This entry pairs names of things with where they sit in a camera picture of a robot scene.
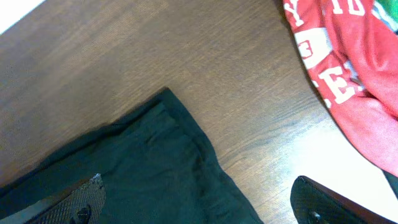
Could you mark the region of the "black shorts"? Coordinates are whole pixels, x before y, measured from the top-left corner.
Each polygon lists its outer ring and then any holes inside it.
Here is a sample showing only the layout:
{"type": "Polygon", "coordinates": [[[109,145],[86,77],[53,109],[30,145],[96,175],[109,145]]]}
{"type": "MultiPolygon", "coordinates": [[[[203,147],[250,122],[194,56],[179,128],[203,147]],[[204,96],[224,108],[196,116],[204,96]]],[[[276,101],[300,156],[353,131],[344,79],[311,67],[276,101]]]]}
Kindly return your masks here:
{"type": "Polygon", "coordinates": [[[210,140],[169,89],[49,155],[1,189],[6,217],[99,174],[100,223],[259,223],[210,140]]]}

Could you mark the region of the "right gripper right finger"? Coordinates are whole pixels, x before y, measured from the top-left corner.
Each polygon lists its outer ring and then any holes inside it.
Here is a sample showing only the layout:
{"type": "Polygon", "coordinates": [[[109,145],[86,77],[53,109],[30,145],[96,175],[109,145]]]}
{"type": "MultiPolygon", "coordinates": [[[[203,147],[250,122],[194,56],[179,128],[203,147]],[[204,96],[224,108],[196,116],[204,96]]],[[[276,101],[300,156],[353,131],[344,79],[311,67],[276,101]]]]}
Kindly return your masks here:
{"type": "Polygon", "coordinates": [[[395,224],[304,175],[293,183],[290,204],[299,224],[395,224]]]}

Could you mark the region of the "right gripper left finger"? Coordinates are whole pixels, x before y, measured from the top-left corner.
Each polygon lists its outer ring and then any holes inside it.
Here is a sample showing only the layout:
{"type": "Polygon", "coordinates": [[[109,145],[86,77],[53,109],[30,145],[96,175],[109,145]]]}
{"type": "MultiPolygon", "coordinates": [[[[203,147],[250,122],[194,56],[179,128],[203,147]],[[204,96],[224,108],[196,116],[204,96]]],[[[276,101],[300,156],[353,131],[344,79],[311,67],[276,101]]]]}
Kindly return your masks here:
{"type": "Polygon", "coordinates": [[[96,224],[105,201],[103,180],[95,174],[1,219],[1,224],[96,224]]]}

